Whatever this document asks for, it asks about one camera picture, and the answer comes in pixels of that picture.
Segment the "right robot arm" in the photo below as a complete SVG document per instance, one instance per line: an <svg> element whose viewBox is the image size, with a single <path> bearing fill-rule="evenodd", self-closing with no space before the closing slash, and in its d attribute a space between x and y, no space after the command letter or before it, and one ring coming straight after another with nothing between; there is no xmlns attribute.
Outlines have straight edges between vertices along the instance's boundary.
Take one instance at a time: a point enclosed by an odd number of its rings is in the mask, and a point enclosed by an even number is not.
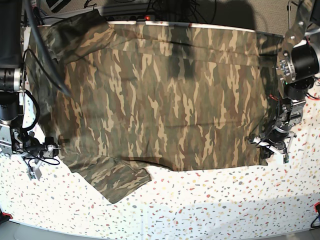
<svg viewBox="0 0 320 240"><path fill-rule="evenodd" d="M41 143L34 136L33 129L40 119L40 106L26 88L27 53L21 42L21 0L0 2L0 153L10 158L20 157L27 165L28 177L39 180L42 163L59 165L54 157L58 145L52 137ZM24 127L25 101L29 98L35 107L35 118L31 125Z"/></svg>

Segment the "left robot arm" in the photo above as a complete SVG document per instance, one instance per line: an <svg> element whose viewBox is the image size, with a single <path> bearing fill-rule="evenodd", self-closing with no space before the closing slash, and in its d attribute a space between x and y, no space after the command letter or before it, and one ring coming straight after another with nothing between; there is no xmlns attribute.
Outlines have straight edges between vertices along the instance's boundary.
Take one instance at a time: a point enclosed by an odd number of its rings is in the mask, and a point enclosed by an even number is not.
<svg viewBox="0 0 320 240"><path fill-rule="evenodd" d="M306 98L320 73L320 2L300 0L294 22L288 23L281 49L277 53L275 73L279 96L274 113L264 130L249 138L260 149L260 161L275 157L289 162L292 128L301 123Z"/></svg>

